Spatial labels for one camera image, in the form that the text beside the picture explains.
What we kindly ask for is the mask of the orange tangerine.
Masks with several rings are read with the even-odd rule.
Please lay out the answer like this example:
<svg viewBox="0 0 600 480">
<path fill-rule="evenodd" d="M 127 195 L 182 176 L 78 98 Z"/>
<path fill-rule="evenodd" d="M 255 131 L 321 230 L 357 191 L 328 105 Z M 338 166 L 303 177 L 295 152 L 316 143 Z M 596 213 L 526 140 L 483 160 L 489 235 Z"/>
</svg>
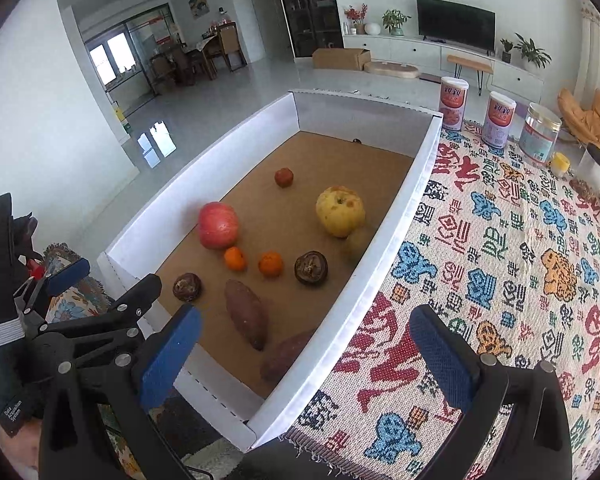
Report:
<svg viewBox="0 0 600 480">
<path fill-rule="evenodd" d="M 237 246 L 227 248 L 223 254 L 223 260 L 227 269 L 234 272 L 244 272 L 248 268 L 248 262 L 244 253 Z"/>
<path fill-rule="evenodd" d="M 266 278 L 278 278 L 284 270 L 284 260 L 278 252 L 265 252 L 258 261 L 258 269 Z"/>
</svg>

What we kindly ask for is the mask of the large red apple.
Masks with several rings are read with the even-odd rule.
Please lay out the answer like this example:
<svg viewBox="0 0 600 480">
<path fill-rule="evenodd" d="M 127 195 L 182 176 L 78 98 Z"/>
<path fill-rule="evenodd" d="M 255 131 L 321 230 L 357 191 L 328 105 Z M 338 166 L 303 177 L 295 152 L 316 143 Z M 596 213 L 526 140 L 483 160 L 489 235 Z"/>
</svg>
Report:
<svg viewBox="0 0 600 480">
<path fill-rule="evenodd" d="M 234 208 L 221 202 L 202 206 L 198 214 L 198 237 L 208 249 L 225 249 L 238 240 L 239 220 Z"/>
</svg>

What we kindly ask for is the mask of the yellow apple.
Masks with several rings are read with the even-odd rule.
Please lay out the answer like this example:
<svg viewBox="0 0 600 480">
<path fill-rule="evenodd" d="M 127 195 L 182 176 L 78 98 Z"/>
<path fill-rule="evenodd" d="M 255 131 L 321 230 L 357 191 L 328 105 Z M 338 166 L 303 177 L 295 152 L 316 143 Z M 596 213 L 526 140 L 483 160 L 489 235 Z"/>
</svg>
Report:
<svg viewBox="0 0 600 480">
<path fill-rule="evenodd" d="M 345 186 L 330 186 L 317 197 L 315 212 L 326 232 L 346 238 L 366 219 L 362 198 Z"/>
</svg>

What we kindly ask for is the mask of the brown-green round fruit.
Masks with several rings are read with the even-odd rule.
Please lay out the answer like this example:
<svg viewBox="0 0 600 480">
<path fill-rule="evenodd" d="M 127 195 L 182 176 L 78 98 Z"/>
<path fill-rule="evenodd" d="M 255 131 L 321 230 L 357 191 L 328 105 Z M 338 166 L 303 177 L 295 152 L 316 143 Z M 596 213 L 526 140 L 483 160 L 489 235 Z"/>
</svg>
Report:
<svg viewBox="0 0 600 480">
<path fill-rule="evenodd" d="M 342 246 L 343 258 L 352 266 L 356 266 L 364 256 L 366 249 L 375 236 L 376 230 L 371 226 L 360 226 L 347 236 Z"/>
</svg>

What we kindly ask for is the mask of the near purple sweet potato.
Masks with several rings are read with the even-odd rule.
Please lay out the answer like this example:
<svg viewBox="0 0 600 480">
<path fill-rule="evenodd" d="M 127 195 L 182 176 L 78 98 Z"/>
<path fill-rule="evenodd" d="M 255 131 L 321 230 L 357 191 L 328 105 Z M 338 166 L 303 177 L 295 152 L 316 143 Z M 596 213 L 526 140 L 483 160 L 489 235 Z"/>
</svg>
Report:
<svg viewBox="0 0 600 480">
<path fill-rule="evenodd" d="M 224 287 L 226 310 L 239 335 L 257 351 L 268 342 L 268 311 L 253 290 L 238 280 Z"/>
</svg>

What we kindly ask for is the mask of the purple sweet potato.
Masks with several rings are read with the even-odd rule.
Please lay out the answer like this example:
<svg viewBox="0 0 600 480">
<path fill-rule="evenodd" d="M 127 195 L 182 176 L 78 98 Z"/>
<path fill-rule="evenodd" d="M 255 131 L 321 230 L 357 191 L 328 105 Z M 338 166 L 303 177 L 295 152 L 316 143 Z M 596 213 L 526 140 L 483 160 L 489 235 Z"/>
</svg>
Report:
<svg viewBox="0 0 600 480">
<path fill-rule="evenodd" d="M 257 351 L 268 342 L 268 311 L 253 290 L 238 280 L 224 287 L 226 310 L 239 335 Z"/>
<path fill-rule="evenodd" d="M 270 385 L 277 385 L 294 365 L 314 333 L 315 330 L 305 330 L 295 334 L 268 352 L 260 366 L 261 379 Z"/>
</svg>

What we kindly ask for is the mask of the white cardboard box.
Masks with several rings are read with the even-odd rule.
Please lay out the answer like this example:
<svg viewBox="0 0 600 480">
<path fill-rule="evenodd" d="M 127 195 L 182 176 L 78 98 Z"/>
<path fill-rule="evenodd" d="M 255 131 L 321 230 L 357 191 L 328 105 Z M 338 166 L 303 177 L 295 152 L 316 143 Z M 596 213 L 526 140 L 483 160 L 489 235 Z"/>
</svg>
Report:
<svg viewBox="0 0 600 480">
<path fill-rule="evenodd" d="M 236 448 L 249 452 L 286 432 L 321 387 L 385 281 L 431 176 L 439 113 L 349 93 L 294 90 L 230 130 L 185 166 L 98 256 L 107 288 L 121 294 L 149 273 L 164 291 L 140 325 L 160 330 L 176 311 L 171 292 L 182 273 L 202 281 L 202 332 L 176 378 L 182 397 Z M 280 188 L 274 174 L 294 173 Z M 342 254 L 347 238 L 326 232 L 315 212 L 330 186 L 358 193 L 363 226 L 376 230 L 356 266 Z M 198 238 L 198 214 L 227 203 L 239 220 L 238 247 L 248 268 L 237 277 L 268 311 L 268 345 L 315 330 L 277 385 L 260 377 L 264 353 L 234 329 L 224 287 L 234 278 L 217 250 Z M 323 284 L 306 286 L 294 263 L 306 252 L 328 262 Z M 265 252 L 284 260 L 278 278 L 258 269 Z"/>
</svg>

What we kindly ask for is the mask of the far purple sweet potato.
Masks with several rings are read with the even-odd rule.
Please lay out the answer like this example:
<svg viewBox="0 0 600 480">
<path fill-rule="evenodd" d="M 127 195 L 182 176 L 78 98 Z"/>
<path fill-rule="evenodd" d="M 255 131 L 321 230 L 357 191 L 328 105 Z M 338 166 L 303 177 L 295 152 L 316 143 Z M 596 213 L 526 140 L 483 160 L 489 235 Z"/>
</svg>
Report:
<svg viewBox="0 0 600 480">
<path fill-rule="evenodd" d="M 270 385 L 277 385 L 294 365 L 314 333 L 315 330 L 305 330 L 295 334 L 268 352 L 260 366 L 261 379 Z"/>
</svg>

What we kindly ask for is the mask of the clear glass jar gold lid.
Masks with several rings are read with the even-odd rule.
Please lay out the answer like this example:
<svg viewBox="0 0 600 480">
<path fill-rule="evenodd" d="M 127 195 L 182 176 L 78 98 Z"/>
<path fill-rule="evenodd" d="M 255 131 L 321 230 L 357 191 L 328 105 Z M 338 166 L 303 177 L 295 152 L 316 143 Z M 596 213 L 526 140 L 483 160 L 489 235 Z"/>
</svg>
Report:
<svg viewBox="0 0 600 480">
<path fill-rule="evenodd" d="M 531 102 L 518 142 L 522 154 L 544 166 L 550 159 L 561 126 L 562 121 L 549 108 Z"/>
</svg>

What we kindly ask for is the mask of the purple orange canister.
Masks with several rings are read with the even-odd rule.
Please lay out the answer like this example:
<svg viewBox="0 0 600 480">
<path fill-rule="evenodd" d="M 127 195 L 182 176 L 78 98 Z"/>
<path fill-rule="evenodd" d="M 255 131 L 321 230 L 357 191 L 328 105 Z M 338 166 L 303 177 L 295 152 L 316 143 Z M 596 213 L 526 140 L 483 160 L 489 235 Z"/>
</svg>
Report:
<svg viewBox="0 0 600 480">
<path fill-rule="evenodd" d="M 481 131 L 481 140 L 491 148 L 504 148 L 508 140 L 517 103 L 497 91 L 489 94 L 486 117 Z"/>
<path fill-rule="evenodd" d="M 445 130 L 460 131 L 463 127 L 469 84 L 465 79 L 441 78 L 439 112 L 443 115 Z"/>
</svg>

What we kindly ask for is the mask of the left purple orange canister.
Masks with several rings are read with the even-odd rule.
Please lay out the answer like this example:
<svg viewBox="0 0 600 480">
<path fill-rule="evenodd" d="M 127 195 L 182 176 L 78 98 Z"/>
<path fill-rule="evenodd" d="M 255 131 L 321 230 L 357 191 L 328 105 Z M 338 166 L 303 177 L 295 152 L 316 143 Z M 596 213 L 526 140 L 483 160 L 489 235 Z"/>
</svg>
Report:
<svg viewBox="0 0 600 480">
<path fill-rule="evenodd" d="M 445 130 L 460 131 L 463 127 L 469 84 L 465 79 L 441 78 L 439 112 L 443 115 Z"/>
</svg>

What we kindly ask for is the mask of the white tv cabinet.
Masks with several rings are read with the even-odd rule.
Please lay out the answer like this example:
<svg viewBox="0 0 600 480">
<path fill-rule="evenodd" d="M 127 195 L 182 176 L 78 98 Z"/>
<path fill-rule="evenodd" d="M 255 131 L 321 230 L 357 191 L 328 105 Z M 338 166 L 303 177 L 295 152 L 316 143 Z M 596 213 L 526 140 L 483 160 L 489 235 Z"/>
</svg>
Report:
<svg viewBox="0 0 600 480">
<path fill-rule="evenodd" d="M 454 65 L 446 60 L 448 54 L 471 58 L 490 64 L 493 74 L 486 77 L 483 90 L 495 90 L 511 94 L 514 99 L 539 102 L 544 81 L 513 64 L 499 61 L 493 56 L 471 52 L 460 47 L 449 47 L 432 41 L 406 37 L 344 35 L 343 44 L 347 48 L 363 48 L 372 52 L 372 59 L 382 62 L 395 62 L 417 67 L 422 74 L 443 77 L 454 76 Z M 460 78 L 477 86 L 476 73 L 464 68 Z"/>
</svg>

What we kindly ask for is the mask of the red flower vase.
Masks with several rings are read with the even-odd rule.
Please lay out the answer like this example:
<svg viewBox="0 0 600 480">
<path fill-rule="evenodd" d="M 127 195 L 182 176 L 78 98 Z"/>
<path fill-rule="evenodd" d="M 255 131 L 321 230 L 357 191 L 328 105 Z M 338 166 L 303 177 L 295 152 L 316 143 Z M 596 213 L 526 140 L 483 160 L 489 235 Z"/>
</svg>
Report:
<svg viewBox="0 0 600 480">
<path fill-rule="evenodd" d="M 351 35 L 365 35 L 365 20 L 368 10 L 368 5 L 362 3 L 358 8 L 356 6 L 348 6 L 344 9 L 344 16 L 349 22 Z"/>
</svg>

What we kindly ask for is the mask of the potted green plant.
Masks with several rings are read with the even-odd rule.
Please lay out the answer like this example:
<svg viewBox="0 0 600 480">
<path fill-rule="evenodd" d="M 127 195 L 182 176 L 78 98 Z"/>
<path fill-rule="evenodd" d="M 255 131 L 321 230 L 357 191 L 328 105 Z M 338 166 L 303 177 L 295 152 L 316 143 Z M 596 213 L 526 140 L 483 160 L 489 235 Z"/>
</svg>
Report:
<svg viewBox="0 0 600 480">
<path fill-rule="evenodd" d="M 543 48 L 538 47 L 532 38 L 526 39 L 521 34 L 516 34 L 516 37 L 515 49 L 520 52 L 524 62 L 538 70 L 545 70 L 550 66 L 552 57 Z"/>
</svg>

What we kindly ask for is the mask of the black television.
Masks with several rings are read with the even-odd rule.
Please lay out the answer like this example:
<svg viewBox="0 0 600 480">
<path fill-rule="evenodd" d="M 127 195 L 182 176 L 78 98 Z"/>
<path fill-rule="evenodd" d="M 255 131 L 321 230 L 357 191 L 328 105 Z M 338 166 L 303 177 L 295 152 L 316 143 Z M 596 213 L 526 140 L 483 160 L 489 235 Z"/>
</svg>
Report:
<svg viewBox="0 0 600 480">
<path fill-rule="evenodd" d="M 446 0 L 416 0 L 416 10 L 422 38 L 495 51 L 494 12 Z"/>
</svg>

